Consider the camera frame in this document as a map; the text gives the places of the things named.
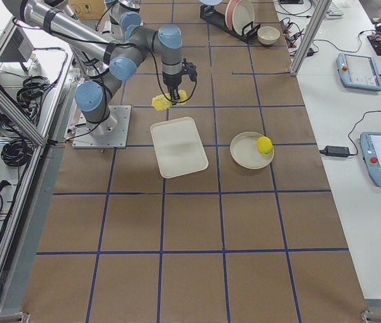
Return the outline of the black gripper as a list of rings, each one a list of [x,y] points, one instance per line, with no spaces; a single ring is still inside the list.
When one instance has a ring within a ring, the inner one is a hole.
[[[178,86],[182,82],[182,63],[175,65],[162,64],[163,82],[167,86],[171,103],[180,101]]]

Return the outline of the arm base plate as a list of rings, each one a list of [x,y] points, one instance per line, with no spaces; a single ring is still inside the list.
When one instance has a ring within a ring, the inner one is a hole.
[[[124,149],[127,146],[131,105],[109,106],[110,116],[100,124],[87,123],[80,115],[81,127],[76,129],[72,147],[75,149]]]

